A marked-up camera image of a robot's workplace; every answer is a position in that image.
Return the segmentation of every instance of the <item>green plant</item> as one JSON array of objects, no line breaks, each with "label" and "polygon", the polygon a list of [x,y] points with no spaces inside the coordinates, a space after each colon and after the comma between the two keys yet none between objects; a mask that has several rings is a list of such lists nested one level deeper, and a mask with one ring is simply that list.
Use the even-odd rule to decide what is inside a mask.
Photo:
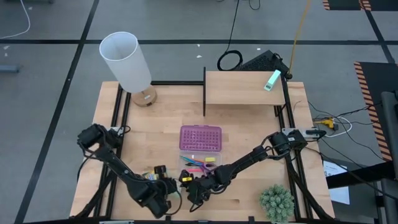
[{"label": "green plant", "polygon": [[272,223],[287,223],[288,217],[293,215],[293,199],[289,190],[275,184],[261,194],[260,205]]}]

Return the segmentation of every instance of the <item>gray floor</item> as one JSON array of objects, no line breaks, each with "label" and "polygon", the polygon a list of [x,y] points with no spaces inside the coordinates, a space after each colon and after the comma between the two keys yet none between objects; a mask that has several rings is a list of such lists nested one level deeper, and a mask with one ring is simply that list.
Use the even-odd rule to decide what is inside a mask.
[{"label": "gray floor", "polygon": [[[305,0],[261,0],[252,11],[241,1],[234,39],[292,40]],[[78,40],[93,0],[56,0],[54,4],[27,1],[32,27],[15,39]],[[213,0],[100,0],[88,39],[102,39],[115,31],[128,31],[145,40],[228,39],[236,1]],[[373,12],[386,40],[398,40],[398,12]],[[20,32],[27,23],[18,1],[0,1],[0,36]],[[302,29],[302,40],[377,40],[364,11],[326,11],[314,0]],[[0,223],[15,220],[77,45],[0,44],[0,64],[21,64],[20,73],[0,75]],[[226,44],[142,45],[154,80],[201,80],[203,66],[216,70]],[[398,60],[398,46],[388,46]],[[231,45],[244,61],[272,50],[290,61],[291,45]],[[226,58],[223,66],[234,65]],[[353,62],[387,62],[378,45],[298,45],[294,81],[305,83],[308,99],[318,109],[338,114],[364,106]],[[86,44],[81,53],[61,117],[25,222],[67,218],[82,160],[77,134],[90,125],[101,82],[114,80],[98,53]],[[367,112],[347,117],[370,122]],[[371,126],[354,124],[351,136],[380,154]],[[347,136],[326,139],[331,146],[365,165],[381,160]],[[345,161],[322,142],[322,152]],[[346,211],[344,220],[362,221]]]}]

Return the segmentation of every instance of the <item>wooden lamp base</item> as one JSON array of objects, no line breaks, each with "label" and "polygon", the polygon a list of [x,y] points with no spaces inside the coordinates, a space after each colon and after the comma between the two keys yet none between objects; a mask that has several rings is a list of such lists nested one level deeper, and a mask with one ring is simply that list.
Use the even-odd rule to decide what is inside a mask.
[{"label": "wooden lamp base", "polygon": [[146,90],[132,94],[131,98],[132,101],[140,107],[150,106],[155,103],[157,98],[155,87],[150,85]]}]

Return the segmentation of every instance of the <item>white cylindrical lamp shade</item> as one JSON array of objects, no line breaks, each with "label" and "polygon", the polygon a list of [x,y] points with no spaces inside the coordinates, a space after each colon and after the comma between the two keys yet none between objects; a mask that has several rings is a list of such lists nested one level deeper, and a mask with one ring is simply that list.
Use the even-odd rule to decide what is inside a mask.
[{"label": "white cylindrical lamp shade", "polygon": [[139,93],[150,86],[152,77],[135,35],[110,34],[99,45],[99,53],[127,92]]}]

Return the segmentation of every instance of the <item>wooden board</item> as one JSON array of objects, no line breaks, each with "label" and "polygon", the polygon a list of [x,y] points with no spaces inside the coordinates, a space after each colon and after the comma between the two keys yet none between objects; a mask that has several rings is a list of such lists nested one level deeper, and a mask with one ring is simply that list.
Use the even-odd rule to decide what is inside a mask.
[{"label": "wooden board", "polygon": [[264,89],[273,72],[206,72],[206,104],[284,105],[282,82]]},{"label": "wooden board", "polygon": [[[307,97],[302,83],[289,83],[290,98],[295,106],[298,127],[312,125]],[[109,126],[118,83],[104,82],[99,96],[94,122]],[[173,177],[178,177],[178,141],[182,125],[208,124],[223,130],[223,163],[234,162],[249,153],[262,139],[279,130],[278,119],[269,105],[208,105],[206,117],[202,116],[202,86],[155,86],[156,103],[147,108],[130,104],[122,160],[137,173],[143,173],[157,165],[166,165]],[[334,216],[320,156],[303,151],[303,163],[308,188],[327,213]],[[71,215],[78,213],[98,188],[102,164],[88,161],[77,185]],[[248,216],[266,220],[266,214],[258,204],[260,193],[266,188],[282,184],[289,189],[284,160],[262,161],[241,172],[227,190],[212,195],[197,211],[190,213],[191,203],[182,192],[183,205],[173,220],[234,220],[246,221]],[[173,212],[178,198],[172,198]],[[302,202],[300,209],[305,216]],[[126,185],[118,181],[113,207],[113,219],[153,220],[147,208],[141,208],[127,192]]]}]

